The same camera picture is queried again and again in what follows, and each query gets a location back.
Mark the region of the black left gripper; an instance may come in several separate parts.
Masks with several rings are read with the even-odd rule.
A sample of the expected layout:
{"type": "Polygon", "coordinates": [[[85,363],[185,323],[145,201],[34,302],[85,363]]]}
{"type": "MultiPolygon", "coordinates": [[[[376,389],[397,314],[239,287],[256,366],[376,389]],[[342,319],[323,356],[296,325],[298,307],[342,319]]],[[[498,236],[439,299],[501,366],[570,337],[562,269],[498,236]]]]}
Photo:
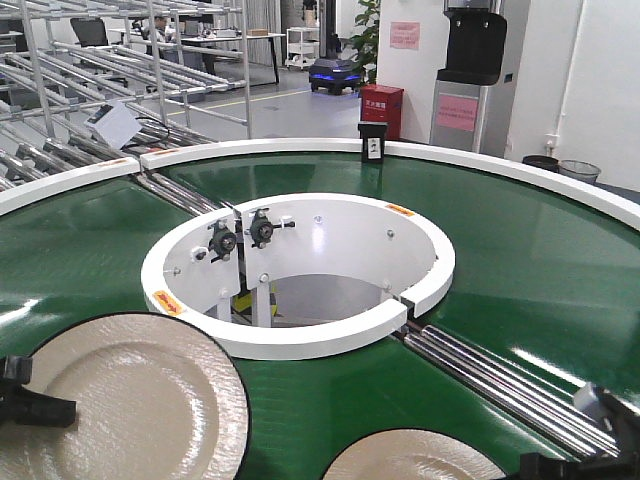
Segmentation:
{"type": "Polygon", "coordinates": [[[76,402],[30,391],[33,359],[1,358],[1,423],[66,428],[76,421],[76,402]]]}

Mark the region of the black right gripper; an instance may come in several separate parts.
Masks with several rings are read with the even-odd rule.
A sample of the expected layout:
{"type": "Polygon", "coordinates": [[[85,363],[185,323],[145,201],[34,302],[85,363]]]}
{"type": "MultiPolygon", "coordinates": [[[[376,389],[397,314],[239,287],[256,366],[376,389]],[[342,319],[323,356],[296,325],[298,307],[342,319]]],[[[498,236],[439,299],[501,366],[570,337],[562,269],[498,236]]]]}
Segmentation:
{"type": "Polygon", "coordinates": [[[610,429],[619,454],[596,454],[582,461],[552,459],[539,453],[520,457],[519,479],[638,479],[639,415],[610,391],[597,387],[597,393],[610,411],[610,429]]]}

